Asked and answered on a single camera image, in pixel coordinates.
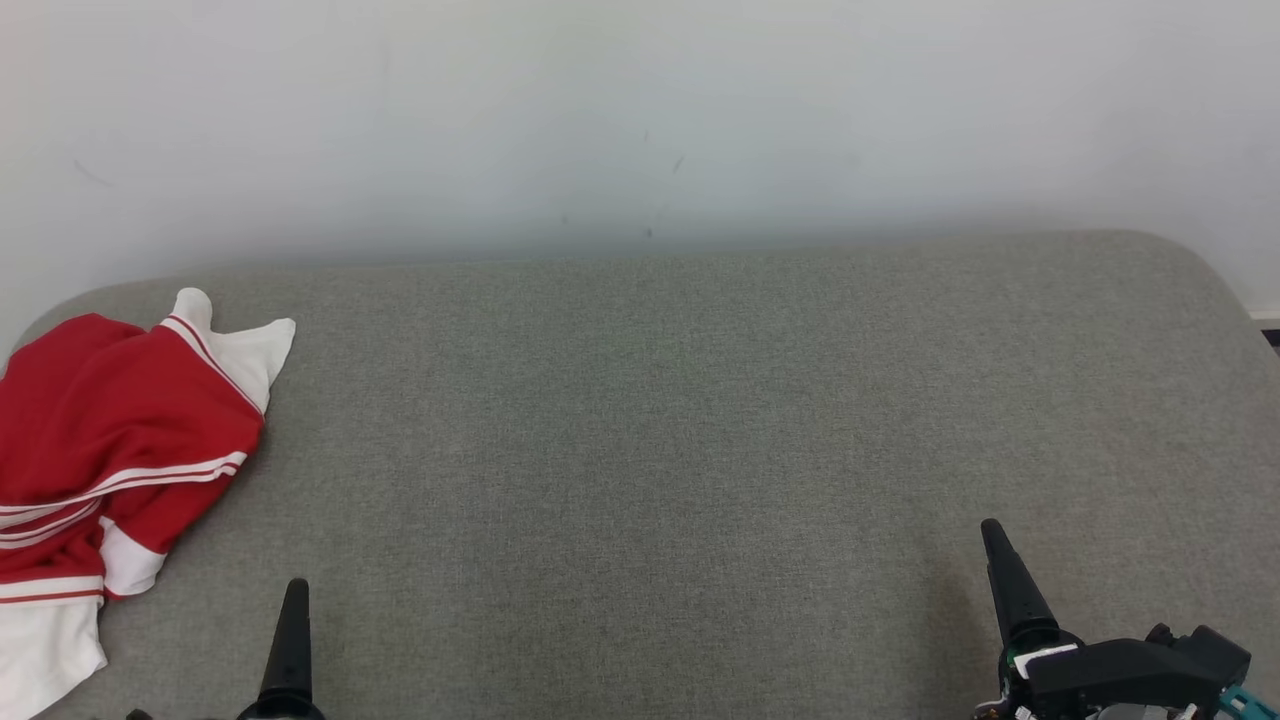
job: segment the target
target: red and white jacket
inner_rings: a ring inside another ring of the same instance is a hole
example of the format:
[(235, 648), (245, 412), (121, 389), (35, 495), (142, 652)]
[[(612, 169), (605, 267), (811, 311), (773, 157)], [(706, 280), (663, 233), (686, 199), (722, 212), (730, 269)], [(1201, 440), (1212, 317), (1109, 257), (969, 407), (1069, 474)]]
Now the red and white jacket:
[(17, 351), (0, 379), (0, 720), (106, 665), (104, 594), (155, 583), (257, 447), (293, 320), (210, 329), (195, 288), (146, 332), (100, 315)]

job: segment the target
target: gray fabric surface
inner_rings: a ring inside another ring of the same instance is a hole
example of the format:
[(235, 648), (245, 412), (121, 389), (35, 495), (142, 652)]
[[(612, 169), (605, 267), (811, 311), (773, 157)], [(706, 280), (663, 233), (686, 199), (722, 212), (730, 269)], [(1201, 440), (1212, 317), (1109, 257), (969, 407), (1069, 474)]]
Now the gray fabric surface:
[(49, 717), (232, 716), (293, 575), (332, 719), (961, 717), (986, 516), (1069, 629), (1210, 624), (1280, 700), (1280, 363), (1158, 238), (257, 270), (32, 334), (187, 283), (293, 354)]

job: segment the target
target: red jacket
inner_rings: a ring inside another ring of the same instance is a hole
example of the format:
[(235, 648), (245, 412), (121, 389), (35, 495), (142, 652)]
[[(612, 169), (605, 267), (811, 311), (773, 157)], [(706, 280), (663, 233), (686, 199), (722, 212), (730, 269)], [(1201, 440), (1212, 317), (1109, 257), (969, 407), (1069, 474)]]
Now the red jacket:
[(211, 316), (209, 297), (187, 288), (150, 332), (83, 315), (10, 359), (0, 379), (0, 720), (27, 720), (105, 665), (102, 594), (148, 589), (173, 542), (257, 447), (293, 322), (219, 334)]

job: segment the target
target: white wall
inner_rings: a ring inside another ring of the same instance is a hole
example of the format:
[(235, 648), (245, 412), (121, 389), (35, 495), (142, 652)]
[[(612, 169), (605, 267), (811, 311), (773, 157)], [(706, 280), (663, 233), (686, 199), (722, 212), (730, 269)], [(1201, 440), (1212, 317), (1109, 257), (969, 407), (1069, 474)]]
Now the white wall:
[(207, 263), (781, 234), (1139, 228), (1280, 310), (1277, 78), (1274, 0), (5, 0), (0, 347)]

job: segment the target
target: teal component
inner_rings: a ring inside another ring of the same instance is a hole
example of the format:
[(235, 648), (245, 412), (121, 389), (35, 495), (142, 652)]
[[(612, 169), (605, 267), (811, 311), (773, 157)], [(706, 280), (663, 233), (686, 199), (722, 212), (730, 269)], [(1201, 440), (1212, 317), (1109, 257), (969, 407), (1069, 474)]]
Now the teal component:
[(1240, 685), (1231, 685), (1217, 698), (1217, 708), (1235, 720), (1276, 720), (1280, 712), (1271, 710), (1258, 698), (1244, 692)]

